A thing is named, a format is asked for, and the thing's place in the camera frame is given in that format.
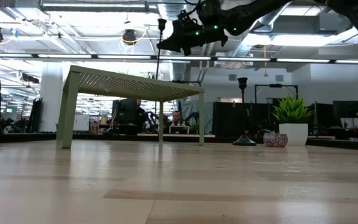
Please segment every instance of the person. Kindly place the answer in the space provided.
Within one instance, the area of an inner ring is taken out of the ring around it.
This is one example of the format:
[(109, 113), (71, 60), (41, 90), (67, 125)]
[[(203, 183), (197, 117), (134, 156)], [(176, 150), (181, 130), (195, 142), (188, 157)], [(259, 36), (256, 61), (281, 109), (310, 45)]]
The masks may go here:
[(141, 108), (142, 100), (136, 100), (136, 124), (140, 131), (143, 130), (144, 123), (147, 121), (146, 111)]
[(169, 122), (169, 126), (190, 126), (190, 125), (185, 120), (183, 120), (180, 111), (174, 111), (172, 113), (172, 121)]

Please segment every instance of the computer monitor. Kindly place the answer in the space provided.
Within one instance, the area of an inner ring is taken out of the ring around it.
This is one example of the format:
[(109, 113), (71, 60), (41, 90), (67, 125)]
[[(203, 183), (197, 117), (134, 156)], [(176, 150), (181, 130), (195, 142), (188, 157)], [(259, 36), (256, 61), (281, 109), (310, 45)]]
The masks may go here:
[(320, 128), (342, 127), (341, 118), (338, 118), (334, 115), (334, 105), (316, 103), (314, 113), (316, 114), (317, 125)]
[(137, 121), (136, 99), (114, 100), (112, 115), (118, 124), (135, 124)]
[(358, 101), (334, 101), (335, 118), (358, 118)]
[(189, 132), (189, 126), (169, 126), (170, 134), (188, 134)]

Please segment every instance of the lamp base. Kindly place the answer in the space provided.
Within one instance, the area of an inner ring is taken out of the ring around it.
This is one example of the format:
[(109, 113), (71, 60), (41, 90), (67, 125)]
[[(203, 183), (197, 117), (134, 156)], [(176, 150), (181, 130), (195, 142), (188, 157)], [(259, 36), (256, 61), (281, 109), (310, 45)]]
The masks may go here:
[(233, 146), (256, 146), (256, 142), (248, 138), (248, 136), (242, 135), (233, 142)]

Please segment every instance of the wooden floor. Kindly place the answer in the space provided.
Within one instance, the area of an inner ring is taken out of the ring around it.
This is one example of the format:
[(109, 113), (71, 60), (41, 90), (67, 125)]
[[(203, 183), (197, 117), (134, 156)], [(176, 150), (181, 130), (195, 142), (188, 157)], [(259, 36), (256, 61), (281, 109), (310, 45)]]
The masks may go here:
[(0, 144), (0, 223), (358, 223), (358, 151)]

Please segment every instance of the white pillar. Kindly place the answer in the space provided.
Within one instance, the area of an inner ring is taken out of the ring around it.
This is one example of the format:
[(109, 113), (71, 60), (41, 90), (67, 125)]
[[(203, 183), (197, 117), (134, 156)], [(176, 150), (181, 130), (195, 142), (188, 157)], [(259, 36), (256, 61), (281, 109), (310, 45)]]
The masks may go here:
[(63, 64), (44, 62), (42, 69), (41, 92), (42, 116), (39, 131), (55, 132), (59, 120), (60, 101), (63, 93)]

